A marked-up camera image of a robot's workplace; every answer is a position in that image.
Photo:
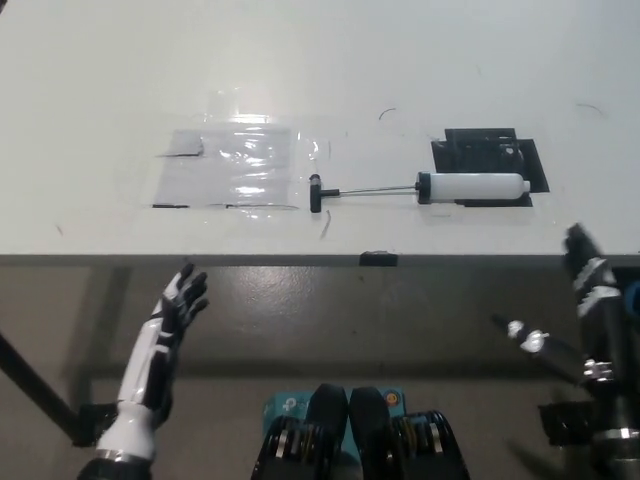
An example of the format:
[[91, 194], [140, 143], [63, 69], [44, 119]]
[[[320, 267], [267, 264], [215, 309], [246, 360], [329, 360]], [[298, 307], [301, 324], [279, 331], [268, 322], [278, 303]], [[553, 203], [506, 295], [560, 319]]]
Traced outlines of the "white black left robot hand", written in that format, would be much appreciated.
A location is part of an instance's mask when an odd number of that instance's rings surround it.
[[100, 458], [146, 463], [156, 455], [156, 431], [173, 402], [178, 354], [186, 332], [208, 306], [207, 274], [185, 264], [141, 326], [116, 400], [117, 415], [96, 444]]

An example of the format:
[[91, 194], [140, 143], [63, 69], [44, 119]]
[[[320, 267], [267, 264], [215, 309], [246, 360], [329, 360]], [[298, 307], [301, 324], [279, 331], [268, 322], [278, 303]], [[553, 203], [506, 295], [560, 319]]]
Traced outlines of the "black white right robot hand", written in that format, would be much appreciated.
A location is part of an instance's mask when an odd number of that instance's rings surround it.
[[576, 300], [581, 348], [576, 349], [522, 320], [502, 315], [492, 323], [526, 356], [574, 385], [612, 383], [638, 388], [639, 367], [614, 272], [584, 227], [576, 223], [564, 239], [564, 266]]

